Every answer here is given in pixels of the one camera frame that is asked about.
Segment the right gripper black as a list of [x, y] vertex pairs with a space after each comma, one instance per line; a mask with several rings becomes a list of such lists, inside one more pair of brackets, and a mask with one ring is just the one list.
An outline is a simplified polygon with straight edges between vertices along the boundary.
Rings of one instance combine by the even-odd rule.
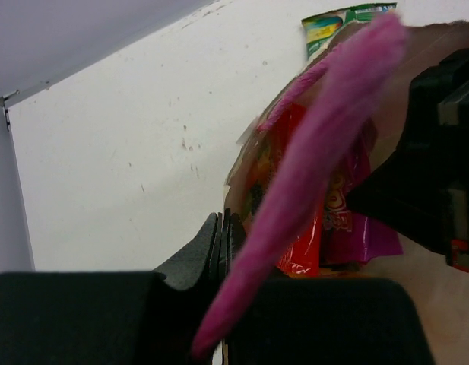
[[395, 151], [347, 203], [469, 272], [469, 48], [412, 80]]

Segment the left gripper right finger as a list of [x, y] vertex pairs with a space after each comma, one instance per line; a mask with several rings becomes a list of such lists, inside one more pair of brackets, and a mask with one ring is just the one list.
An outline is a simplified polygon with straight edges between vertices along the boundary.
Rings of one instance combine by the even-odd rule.
[[384, 278], [273, 275], [223, 342], [225, 364], [432, 364], [407, 291]]

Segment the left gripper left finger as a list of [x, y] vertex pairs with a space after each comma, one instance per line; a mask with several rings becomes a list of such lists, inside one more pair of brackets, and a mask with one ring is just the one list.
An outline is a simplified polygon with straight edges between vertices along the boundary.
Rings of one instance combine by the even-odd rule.
[[151, 271], [0, 274], [0, 364], [188, 364], [222, 220]]

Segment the red snack bag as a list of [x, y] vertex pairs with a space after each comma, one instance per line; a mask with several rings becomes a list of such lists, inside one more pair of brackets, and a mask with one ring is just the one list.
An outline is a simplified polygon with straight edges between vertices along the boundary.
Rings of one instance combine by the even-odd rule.
[[[245, 212], [254, 217], [272, 178], [283, 160], [287, 145], [306, 113], [299, 104], [292, 103], [282, 112], [265, 136], [261, 149], [250, 168]], [[277, 262], [277, 267], [292, 278], [318, 276], [322, 241], [323, 205], [310, 215], [310, 225], [290, 244]]]

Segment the purple snack bag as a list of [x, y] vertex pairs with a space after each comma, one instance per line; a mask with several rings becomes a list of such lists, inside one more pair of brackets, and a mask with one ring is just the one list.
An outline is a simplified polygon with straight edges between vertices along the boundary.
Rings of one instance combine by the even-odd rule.
[[351, 211], [348, 193], [372, 172], [369, 155], [376, 132], [362, 132], [331, 174], [325, 196], [321, 261], [329, 265], [367, 263], [403, 253], [398, 234], [376, 219]]

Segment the paper bag with pink handles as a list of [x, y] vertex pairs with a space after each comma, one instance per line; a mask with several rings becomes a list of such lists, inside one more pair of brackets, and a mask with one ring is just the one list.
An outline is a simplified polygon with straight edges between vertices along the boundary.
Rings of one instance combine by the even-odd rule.
[[227, 279], [192, 342], [205, 358], [239, 321], [273, 264], [309, 223], [328, 177], [377, 111], [385, 86], [405, 59], [433, 61], [469, 46], [469, 22], [406, 27], [395, 11], [351, 27], [294, 78], [261, 116], [267, 130], [313, 87], [318, 93], [296, 130]]

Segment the green chips bag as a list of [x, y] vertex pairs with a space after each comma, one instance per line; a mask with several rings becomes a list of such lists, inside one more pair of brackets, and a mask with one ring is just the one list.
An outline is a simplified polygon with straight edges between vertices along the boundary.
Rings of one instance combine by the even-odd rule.
[[351, 22], [370, 22], [376, 15], [397, 7], [397, 2], [354, 5], [306, 17], [301, 24], [306, 36], [306, 55], [311, 62], [328, 48], [332, 39]]

